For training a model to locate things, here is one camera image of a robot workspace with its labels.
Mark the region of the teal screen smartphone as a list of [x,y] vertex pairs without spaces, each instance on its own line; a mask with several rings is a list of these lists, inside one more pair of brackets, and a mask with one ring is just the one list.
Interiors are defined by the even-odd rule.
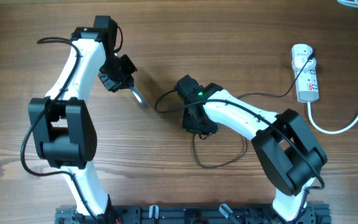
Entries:
[[140,94],[140,91],[135,86],[131,86],[130,90],[142,106],[144,106],[145,108],[149,108],[149,105],[146,102],[145,98]]

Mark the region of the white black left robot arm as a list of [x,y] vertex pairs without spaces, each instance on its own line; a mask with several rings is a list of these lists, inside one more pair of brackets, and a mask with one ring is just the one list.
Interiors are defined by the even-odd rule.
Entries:
[[68,39],[38,40],[38,44],[67,44],[71,50],[54,86],[43,98],[29,103],[30,128],[21,146],[21,163],[28,173],[41,175],[25,161],[27,141],[33,137],[38,157],[55,168],[48,175],[64,175],[76,200],[72,218],[79,223],[117,220],[94,166],[97,134],[86,102],[96,78],[107,91],[135,90],[132,74],[137,68],[127,55],[118,56],[116,39],[122,37],[110,16],[96,16],[92,27],[77,27]]

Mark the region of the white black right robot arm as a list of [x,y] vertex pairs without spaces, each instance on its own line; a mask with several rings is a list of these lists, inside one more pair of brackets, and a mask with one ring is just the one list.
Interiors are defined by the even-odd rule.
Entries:
[[183,100],[183,128],[204,139],[223,124],[248,139],[276,188],[273,209],[287,222],[299,220],[306,197],[328,158],[303,118],[291,109],[265,111],[232,96],[222,86],[201,86],[185,75],[173,91]]

